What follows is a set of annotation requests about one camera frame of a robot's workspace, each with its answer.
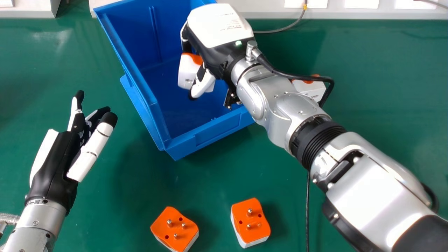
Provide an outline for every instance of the green table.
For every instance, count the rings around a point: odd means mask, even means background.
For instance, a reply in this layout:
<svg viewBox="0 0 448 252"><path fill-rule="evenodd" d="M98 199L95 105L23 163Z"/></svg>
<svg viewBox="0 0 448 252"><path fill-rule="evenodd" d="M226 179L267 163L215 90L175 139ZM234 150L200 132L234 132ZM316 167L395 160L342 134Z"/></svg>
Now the green table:
<svg viewBox="0 0 448 252"><path fill-rule="evenodd" d="M86 1L63 2L55 20L0 20L0 211L21 212L47 129L65 130L70 99L83 89L86 113L109 105L119 122L79 187L56 251L167 251L149 226L168 205L198 224L191 251L242 251L230 207L250 197L262 202L272 234L249 250L304 251L306 171L297 161L252 125L174 162L121 87L123 69ZM448 218L447 21L306 20L257 39L281 69L332 76L326 111L428 184ZM312 186L311 251L352 251L323 217L323 199Z"/></svg>

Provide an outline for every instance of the robotic arm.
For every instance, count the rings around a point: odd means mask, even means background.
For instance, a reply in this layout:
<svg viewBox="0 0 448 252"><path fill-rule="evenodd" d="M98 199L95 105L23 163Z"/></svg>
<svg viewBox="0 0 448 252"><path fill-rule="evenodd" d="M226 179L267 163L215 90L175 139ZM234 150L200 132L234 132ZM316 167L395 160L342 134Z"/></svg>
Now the robotic arm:
<svg viewBox="0 0 448 252"><path fill-rule="evenodd" d="M72 100L68 129L48 130L30 173L30 190L22 215L0 213L0 238L7 225L15 226L0 252L52 252L62 223L84 179L103 150L117 116L109 107L85 117L84 92Z"/></svg>
<svg viewBox="0 0 448 252"><path fill-rule="evenodd" d="M357 251L448 251L448 222L435 213L437 202L434 195L428 197L430 190L322 110L332 88L330 78L275 69L257 48L248 22L228 4L192 10L181 40L178 85L197 99L212 91L215 79L223 79L229 88L224 105L242 103L269 139L310 172L326 196L324 215ZM185 57L194 52L203 62L190 64L187 73ZM297 89L291 79L330 86L317 99Z"/></svg>

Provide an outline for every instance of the gray cable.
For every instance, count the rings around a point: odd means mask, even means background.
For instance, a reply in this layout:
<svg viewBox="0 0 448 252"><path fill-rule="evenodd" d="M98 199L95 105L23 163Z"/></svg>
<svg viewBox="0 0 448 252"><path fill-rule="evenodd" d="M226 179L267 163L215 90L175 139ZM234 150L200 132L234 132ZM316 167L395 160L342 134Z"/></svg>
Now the gray cable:
<svg viewBox="0 0 448 252"><path fill-rule="evenodd" d="M425 2L425 3L429 3L429 4L434 4L436 6L444 8L444 9L448 9L448 6L446 6L444 4L441 4L441 3L437 3L437 2L431 1L431 0L414 0L414 1L420 1L420 2Z"/></svg>
<svg viewBox="0 0 448 252"><path fill-rule="evenodd" d="M308 0L305 0L303 2L303 4L306 6L308 4ZM295 26L302 20L303 15L305 15L305 11L306 11L306 8L303 8L302 13L300 14L299 18L296 21L294 21L294 23L292 23L288 26L285 26L285 27L279 28L279 29L275 29L275 30L254 30L254 33L255 34L268 34L268 33L276 33L276 32L281 32L281 31L287 30L287 29Z"/></svg>

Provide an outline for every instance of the blue plastic bin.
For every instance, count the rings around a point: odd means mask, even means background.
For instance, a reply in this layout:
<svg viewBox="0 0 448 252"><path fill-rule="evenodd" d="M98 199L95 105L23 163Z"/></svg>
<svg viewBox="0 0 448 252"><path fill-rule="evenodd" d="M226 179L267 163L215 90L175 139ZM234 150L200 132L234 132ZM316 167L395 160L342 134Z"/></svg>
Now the blue plastic bin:
<svg viewBox="0 0 448 252"><path fill-rule="evenodd" d="M190 101L177 86L180 30L192 8L211 0L125 0L95 9L125 70L120 81L159 150L179 160L254 121L223 106L227 85Z"/></svg>

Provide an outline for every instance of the green work surface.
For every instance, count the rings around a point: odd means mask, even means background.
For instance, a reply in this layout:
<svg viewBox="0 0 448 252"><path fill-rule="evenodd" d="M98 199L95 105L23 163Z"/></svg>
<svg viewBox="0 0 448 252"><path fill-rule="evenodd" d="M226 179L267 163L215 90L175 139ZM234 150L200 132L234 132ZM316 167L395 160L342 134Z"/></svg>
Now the green work surface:
<svg viewBox="0 0 448 252"><path fill-rule="evenodd" d="M177 162L158 151L85 1L62 3L55 20L0 20L0 38L0 211L20 214L40 143L49 128L66 129L78 89L86 92L86 113L109 105L119 117L55 251L167 251L149 229L166 206L199 226L191 251L243 251L230 207L251 197L261 201L272 233L248 251L305 250L306 171L258 125ZM306 20L257 40L280 69L332 76L326 111L429 185L448 218L447 21ZM312 186L310 250L352 251L322 215L323 200Z"/></svg>

